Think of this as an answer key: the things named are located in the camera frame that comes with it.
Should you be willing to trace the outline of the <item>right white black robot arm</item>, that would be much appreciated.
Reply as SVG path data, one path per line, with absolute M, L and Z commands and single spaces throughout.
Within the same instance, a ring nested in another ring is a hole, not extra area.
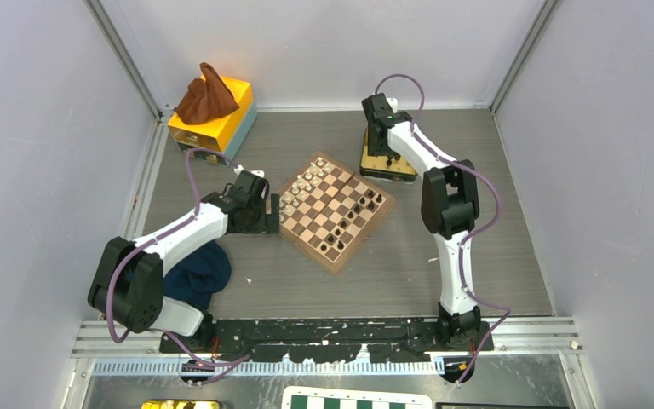
M 479 217 L 477 180 L 458 161 L 443 152 L 412 123 L 405 111 L 395 111 L 383 94 L 362 100 L 367 122 L 368 154 L 403 158 L 421 176 L 422 222 L 439 252 L 441 293 L 437 339 L 446 348 L 461 349 L 479 332 L 481 313 L 473 291 L 471 239 Z

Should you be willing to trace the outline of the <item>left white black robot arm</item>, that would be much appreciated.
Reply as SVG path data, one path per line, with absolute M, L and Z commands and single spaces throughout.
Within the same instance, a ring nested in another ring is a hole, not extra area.
M 128 331 L 167 331 L 195 352 L 208 349 L 214 328 L 204 323 L 205 308 L 167 295 L 164 280 L 178 262 L 227 234 L 277 233 L 279 196 L 270 193 L 261 170 L 239 170 L 223 193 L 201 198 L 197 206 L 158 231 L 110 239 L 89 288 L 87 303 Z

